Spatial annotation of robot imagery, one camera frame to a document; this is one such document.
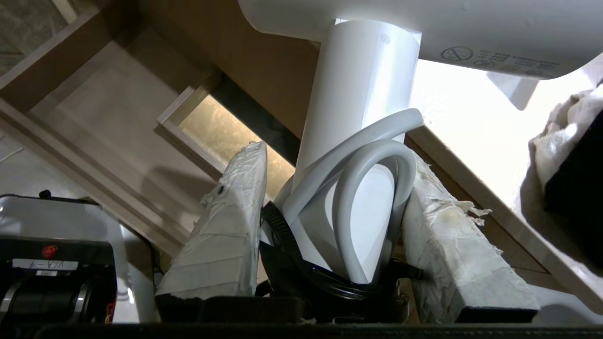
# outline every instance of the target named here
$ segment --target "warning label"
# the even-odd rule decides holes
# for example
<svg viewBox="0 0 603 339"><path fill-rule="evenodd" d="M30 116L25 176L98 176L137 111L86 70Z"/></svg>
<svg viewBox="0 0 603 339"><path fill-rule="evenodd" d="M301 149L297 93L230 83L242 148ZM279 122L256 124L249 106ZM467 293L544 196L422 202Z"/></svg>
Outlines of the warning label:
<svg viewBox="0 0 603 339"><path fill-rule="evenodd" d="M454 46L446 48L440 56L450 61L464 61L473 57L473 51L468 47Z"/></svg>
<svg viewBox="0 0 603 339"><path fill-rule="evenodd" d="M542 72L539 72L539 73L542 74L544 71L552 71L555 69L555 67L560 65L560 63L558 63L558 62L551 62L551 61L539 60L539 59L531 59L531 58L522 57L521 55L493 52L493 51L489 51L487 49L480 49L476 53L476 56L483 60L488 60L491 62L496 62L498 64L502 64L502 66L500 68L504 71L518 71L519 69L522 69L522 68L528 68L528 69L540 70Z"/></svg>

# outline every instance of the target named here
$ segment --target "white cylindrical pipe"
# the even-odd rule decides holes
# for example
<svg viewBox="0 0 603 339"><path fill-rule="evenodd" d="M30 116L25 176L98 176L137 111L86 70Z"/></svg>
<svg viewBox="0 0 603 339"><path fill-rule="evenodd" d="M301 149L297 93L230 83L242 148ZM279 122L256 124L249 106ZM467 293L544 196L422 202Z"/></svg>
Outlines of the white cylindrical pipe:
<svg viewBox="0 0 603 339"><path fill-rule="evenodd" d="M408 108L420 33L378 21L344 21L323 42L292 189L312 163L362 128ZM347 276L333 234L336 178L303 209L291 229L305 260ZM368 281L382 254L394 178L382 165L367 173L352 209L352 243Z"/></svg>
<svg viewBox="0 0 603 339"><path fill-rule="evenodd" d="M343 140L408 108L420 37L378 21L331 28L320 48L293 188Z"/></svg>

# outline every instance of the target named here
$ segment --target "black machine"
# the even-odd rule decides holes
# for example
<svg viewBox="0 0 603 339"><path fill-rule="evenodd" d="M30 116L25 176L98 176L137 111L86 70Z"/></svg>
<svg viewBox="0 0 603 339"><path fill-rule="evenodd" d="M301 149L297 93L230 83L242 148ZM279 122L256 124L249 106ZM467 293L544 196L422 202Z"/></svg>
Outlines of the black machine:
<svg viewBox="0 0 603 339"><path fill-rule="evenodd" d="M106 242L0 239L0 337L53 323L109 322L116 297Z"/></svg>

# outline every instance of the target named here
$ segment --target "red button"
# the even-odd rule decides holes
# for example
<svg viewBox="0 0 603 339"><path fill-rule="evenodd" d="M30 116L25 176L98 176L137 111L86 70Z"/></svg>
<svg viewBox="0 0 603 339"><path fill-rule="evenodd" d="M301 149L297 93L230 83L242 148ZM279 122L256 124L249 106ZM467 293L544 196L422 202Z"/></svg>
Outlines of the red button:
<svg viewBox="0 0 603 339"><path fill-rule="evenodd" d="M57 253L57 247L55 245L48 245L42 249L42 256L46 259L52 258Z"/></svg>

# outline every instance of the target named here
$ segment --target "white flexible hose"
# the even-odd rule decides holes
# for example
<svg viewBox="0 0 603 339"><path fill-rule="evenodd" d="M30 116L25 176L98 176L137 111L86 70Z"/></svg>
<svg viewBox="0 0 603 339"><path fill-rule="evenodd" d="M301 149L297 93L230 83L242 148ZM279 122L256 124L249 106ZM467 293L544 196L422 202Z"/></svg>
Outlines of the white flexible hose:
<svg viewBox="0 0 603 339"><path fill-rule="evenodd" d="M283 216L287 223L292 225L321 187L341 172L333 198L333 229L339 252L352 282L368 283L353 248L350 228L352 203L358 186L375 164L387 158L395 159L397 166L390 170L396 180L396 191L388 229L400 227L403 208L414 183L416 164L410 150L391 138L422 124L423 119L417 109L406 109L362 129L314 162L311 172L282 205Z"/></svg>

